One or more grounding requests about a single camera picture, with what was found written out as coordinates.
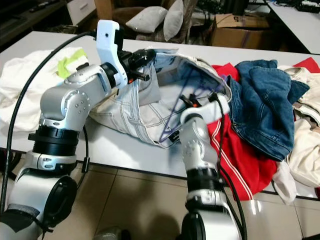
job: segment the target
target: white table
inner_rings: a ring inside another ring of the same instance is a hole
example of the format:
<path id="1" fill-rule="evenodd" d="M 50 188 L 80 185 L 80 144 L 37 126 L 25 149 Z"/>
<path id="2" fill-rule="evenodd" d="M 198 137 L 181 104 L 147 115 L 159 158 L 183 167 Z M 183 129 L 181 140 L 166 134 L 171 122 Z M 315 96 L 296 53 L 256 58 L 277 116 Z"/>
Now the white table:
<path id="1" fill-rule="evenodd" d="M 14 57 L 24 57 L 32 51 L 53 49 L 72 36 L 73 35 L 71 34 L 33 31 L 0 53 L 0 72 L 3 63 L 6 61 Z M 71 46 L 82 47 L 87 53 L 88 60 L 91 64 L 100 64 L 95 41 L 92 37 L 83 37 L 73 42 Z M 279 65 L 294 65 L 308 57 L 313 57 L 320 63 L 320 55 L 291 52 L 197 46 L 126 39 L 123 43 L 123 49 L 131 52 L 148 46 L 167 49 L 179 48 L 179 52 L 182 54 L 200 57 L 215 65 L 224 65 L 226 63 L 236 65 L 244 60 L 257 59 L 276 59 L 278 60 Z M 179 144 L 176 144 L 169 149 L 162 149 L 143 143 L 137 138 L 127 134 L 99 125 L 90 118 L 86 123 L 86 127 L 89 138 L 89 155 L 93 163 L 178 178 L 186 177 Z M 0 129 L 0 148 L 6 148 L 7 132 L 8 127 L 2 127 Z M 27 152 L 32 148 L 33 141 L 28 140 L 27 132 L 15 132 L 13 134 L 13 150 Z M 83 156 L 85 156 L 85 141 L 83 135 L 80 135 L 76 154 L 79 160 L 82 160 Z M 267 187 L 266 190 L 273 191 L 272 187 Z M 315 196 L 312 188 L 307 190 L 302 188 L 300 192 L 303 196 Z"/>
<path id="2" fill-rule="evenodd" d="M 311 54 L 320 54 L 320 14 L 298 11 L 295 7 L 268 6 L 283 21 Z"/>

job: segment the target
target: pillow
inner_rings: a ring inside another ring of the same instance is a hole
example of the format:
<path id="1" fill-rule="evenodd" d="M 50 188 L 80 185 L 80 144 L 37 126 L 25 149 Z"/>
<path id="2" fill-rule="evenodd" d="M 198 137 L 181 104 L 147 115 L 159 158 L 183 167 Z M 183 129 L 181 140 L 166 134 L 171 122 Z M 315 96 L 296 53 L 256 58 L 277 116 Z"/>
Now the pillow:
<path id="1" fill-rule="evenodd" d="M 164 39 L 168 42 L 178 34 L 184 21 L 184 2 L 176 0 L 170 7 L 164 19 L 163 34 Z"/>
<path id="2" fill-rule="evenodd" d="M 129 28 L 138 32 L 151 34 L 165 19 L 168 10 L 162 6 L 149 6 L 125 23 Z"/>

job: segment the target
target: black cable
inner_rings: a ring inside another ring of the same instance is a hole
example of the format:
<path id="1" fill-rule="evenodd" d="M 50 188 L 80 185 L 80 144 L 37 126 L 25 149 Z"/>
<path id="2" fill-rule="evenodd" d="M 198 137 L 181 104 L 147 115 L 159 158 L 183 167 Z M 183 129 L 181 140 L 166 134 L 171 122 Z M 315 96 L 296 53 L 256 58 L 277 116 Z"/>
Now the black cable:
<path id="1" fill-rule="evenodd" d="M 88 172 L 88 166 L 90 163 L 90 157 L 89 157 L 89 140 L 88 140 L 88 134 L 87 134 L 87 130 L 86 130 L 86 126 L 83 126 L 83 133 L 84 133 L 84 139 L 85 139 L 85 158 L 83 161 L 83 165 L 82 165 L 82 176 L 76 186 L 76 189 L 78 190 L 82 184 L 82 182 L 85 179 L 85 176 Z"/>
<path id="2" fill-rule="evenodd" d="M 12 137 L 14 132 L 14 125 L 16 121 L 16 117 L 18 114 L 18 110 L 20 107 L 20 104 L 28 90 L 29 85 L 31 84 L 32 80 L 35 78 L 35 76 L 38 74 L 38 72 L 42 69 L 42 67 L 61 49 L 63 49 L 66 45 L 70 44 L 71 42 L 83 37 L 83 36 L 92 36 L 96 37 L 96 32 L 83 32 L 78 34 L 77 36 L 74 36 L 70 38 L 69 40 L 62 43 L 60 46 L 58 46 L 55 50 L 53 50 L 41 63 L 40 65 L 34 70 L 34 72 L 31 74 L 29 79 L 26 81 L 23 89 L 21 90 L 21 93 L 19 95 L 19 98 L 16 101 L 10 125 L 8 130 L 8 136 L 7 136 L 7 142 L 6 142 L 6 161 L 4 163 L 4 173 L 3 173 L 3 180 L 2 180 L 2 189 L 1 189 L 1 199 L 0 199 L 0 215 L 5 211 L 5 205 L 6 205 L 6 194 L 7 194 L 7 185 L 8 185 L 8 176 L 9 176 L 9 163 L 11 161 L 11 146 L 12 146 Z"/>
<path id="3" fill-rule="evenodd" d="M 241 203 L 240 203 L 240 199 L 239 199 L 237 190 L 236 190 L 236 188 L 235 188 L 230 176 L 226 172 L 226 170 L 224 170 L 221 167 L 222 146 L 223 146 L 223 139 L 224 139 L 223 135 L 224 135 L 224 128 L 225 128 L 224 110 L 223 110 L 222 104 L 221 104 L 221 102 L 220 102 L 220 100 L 218 98 L 218 95 L 215 92 L 209 97 L 209 101 L 210 102 L 217 101 L 217 103 L 219 104 L 220 112 L 221 112 L 220 143 L 219 143 L 219 155 L 218 155 L 218 161 L 217 161 L 217 172 L 218 172 L 218 174 L 220 174 L 220 171 L 223 173 L 223 175 L 227 178 L 227 182 L 229 183 L 229 186 L 232 188 L 232 192 L 233 192 L 233 195 L 235 197 L 236 205 L 237 205 L 237 207 L 239 209 L 241 223 L 239 221 L 239 218 L 238 218 L 233 206 L 231 205 L 231 202 L 230 202 L 230 200 L 229 200 L 224 188 L 222 188 L 222 189 L 223 189 L 223 192 L 225 193 L 226 201 L 227 201 L 227 203 L 229 205 L 230 211 L 233 214 L 235 222 L 236 222 L 236 224 L 237 224 L 237 226 L 238 226 L 238 228 L 239 228 L 239 230 L 241 232 L 242 240 L 247 240 L 248 233 L 247 233 L 246 219 L 245 219 L 245 214 L 244 214 L 243 208 L 242 208 Z"/>

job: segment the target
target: denim jacket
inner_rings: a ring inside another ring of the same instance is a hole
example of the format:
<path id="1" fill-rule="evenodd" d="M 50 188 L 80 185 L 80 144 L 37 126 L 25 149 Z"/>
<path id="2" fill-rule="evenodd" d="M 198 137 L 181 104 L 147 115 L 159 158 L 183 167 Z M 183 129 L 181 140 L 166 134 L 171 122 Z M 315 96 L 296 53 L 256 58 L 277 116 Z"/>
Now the denim jacket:
<path id="1" fill-rule="evenodd" d="M 308 85 L 291 80 L 277 69 L 276 60 L 243 61 L 235 66 L 240 82 L 230 80 L 230 119 L 235 132 L 276 161 L 282 161 L 294 145 L 292 104 Z"/>

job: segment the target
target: tiled floor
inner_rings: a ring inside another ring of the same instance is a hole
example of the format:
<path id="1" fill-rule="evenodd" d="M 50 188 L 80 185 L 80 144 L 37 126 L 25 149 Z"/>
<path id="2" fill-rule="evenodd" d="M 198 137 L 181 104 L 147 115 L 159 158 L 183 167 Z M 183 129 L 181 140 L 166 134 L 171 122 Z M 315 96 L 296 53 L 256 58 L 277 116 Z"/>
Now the tiled floor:
<path id="1" fill-rule="evenodd" d="M 81 174 L 77 168 L 72 176 L 78 181 Z M 174 240 L 187 212 L 187 192 L 184 180 L 93 165 L 70 216 L 44 239 L 91 240 L 100 230 L 119 226 L 132 240 Z M 226 192 L 232 199 L 229 188 Z M 319 201 L 284 205 L 277 195 L 259 193 L 241 203 L 249 240 L 300 240 L 320 232 Z"/>

